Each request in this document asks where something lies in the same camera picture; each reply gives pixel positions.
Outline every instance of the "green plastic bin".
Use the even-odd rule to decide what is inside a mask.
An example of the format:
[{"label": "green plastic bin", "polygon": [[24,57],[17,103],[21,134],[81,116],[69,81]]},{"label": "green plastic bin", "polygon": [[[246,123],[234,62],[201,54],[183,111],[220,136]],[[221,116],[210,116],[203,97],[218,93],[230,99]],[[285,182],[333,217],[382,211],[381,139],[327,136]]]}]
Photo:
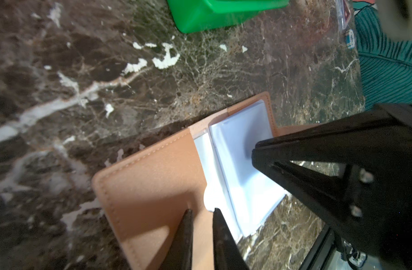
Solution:
[{"label": "green plastic bin", "polygon": [[263,10],[285,7],[288,0],[167,0],[182,33],[236,25]]}]

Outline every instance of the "metal bolt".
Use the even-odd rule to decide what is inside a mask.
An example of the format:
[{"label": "metal bolt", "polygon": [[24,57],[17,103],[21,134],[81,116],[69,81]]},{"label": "metal bolt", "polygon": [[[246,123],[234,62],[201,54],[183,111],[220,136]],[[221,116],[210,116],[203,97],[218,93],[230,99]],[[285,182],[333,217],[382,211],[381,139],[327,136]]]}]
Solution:
[{"label": "metal bolt", "polygon": [[354,204],[350,205],[350,209],[351,209],[351,215],[353,215],[354,217],[363,216],[362,210],[358,208],[357,206],[355,206]]},{"label": "metal bolt", "polygon": [[374,175],[365,169],[360,169],[360,181],[365,184],[370,184],[374,181]]}]

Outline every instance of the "marble countertop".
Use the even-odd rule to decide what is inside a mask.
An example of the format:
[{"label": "marble countertop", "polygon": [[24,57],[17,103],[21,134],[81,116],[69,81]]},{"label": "marble countertop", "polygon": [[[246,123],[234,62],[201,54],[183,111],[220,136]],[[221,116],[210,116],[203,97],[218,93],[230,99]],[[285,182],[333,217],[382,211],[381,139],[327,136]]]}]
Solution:
[{"label": "marble countertop", "polygon": [[[0,269],[128,269],[91,176],[263,91],[278,126],[363,110],[334,0],[188,35],[165,0],[0,0]],[[322,226],[287,197],[239,247],[298,269]]]}]

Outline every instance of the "teal fabric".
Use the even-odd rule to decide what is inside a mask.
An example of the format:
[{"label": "teal fabric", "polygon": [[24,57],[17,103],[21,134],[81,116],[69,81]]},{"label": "teal fabric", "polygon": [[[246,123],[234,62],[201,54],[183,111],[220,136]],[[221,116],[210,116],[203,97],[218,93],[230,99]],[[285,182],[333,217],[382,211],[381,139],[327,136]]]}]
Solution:
[{"label": "teal fabric", "polygon": [[377,10],[355,16],[365,108],[375,103],[412,103],[412,41],[393,42],[382,31]]}]

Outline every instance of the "open wallet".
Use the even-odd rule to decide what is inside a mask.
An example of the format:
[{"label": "open wallet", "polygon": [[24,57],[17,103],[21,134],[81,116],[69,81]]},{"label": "open wallet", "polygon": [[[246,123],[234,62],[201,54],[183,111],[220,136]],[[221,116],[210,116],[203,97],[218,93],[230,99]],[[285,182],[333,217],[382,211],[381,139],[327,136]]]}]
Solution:
[{"label": "open wallet", "polygon": [[194,139],[204,129],[263,100],[273,137],[312,127],[277,128],[268,92],[214,113],[176,134],[99,171],[92,187],[134,270],[159,269],[187,209],[192,218],[192,268],[214,269],[213,213]]}]

